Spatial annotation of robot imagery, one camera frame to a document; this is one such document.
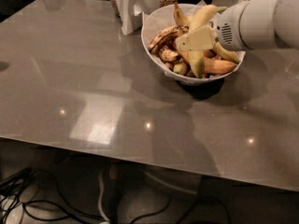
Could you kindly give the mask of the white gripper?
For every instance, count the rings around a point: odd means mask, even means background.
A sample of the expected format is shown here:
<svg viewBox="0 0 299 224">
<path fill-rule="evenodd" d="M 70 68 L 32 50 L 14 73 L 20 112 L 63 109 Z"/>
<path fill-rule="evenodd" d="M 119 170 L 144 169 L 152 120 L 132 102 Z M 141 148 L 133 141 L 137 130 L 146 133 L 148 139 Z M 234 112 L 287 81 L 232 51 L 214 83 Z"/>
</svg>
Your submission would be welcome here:
<svg viewBox="0 0 299 224">
<path fill-rule="evenodd" d="M 217 18 L 218 41 L 227 50 L 250 50 L 247 38 L 249 27 L 249 0 L 245 0 L 228 7 Z M 212 49 L 215 43 L 215 32 L 209 25 L 197 28 L 175 40 L 177 48 L 183 51 Z"/>
</svg>

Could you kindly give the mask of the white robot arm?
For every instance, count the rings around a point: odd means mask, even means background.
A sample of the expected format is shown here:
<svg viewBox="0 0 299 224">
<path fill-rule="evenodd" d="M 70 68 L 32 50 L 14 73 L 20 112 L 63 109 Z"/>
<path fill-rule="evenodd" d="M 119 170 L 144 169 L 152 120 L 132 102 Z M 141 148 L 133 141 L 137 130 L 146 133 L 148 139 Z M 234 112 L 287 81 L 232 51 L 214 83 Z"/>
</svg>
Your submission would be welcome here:
<svg viewBox="0 0 299 224">
<path fill-rule="evenodd" d="M 214 29 L 203 25 L 176 39 L 179 49 L 299 49 L 299 0 L 246 0 L 224 10 Z"/>
</svg>

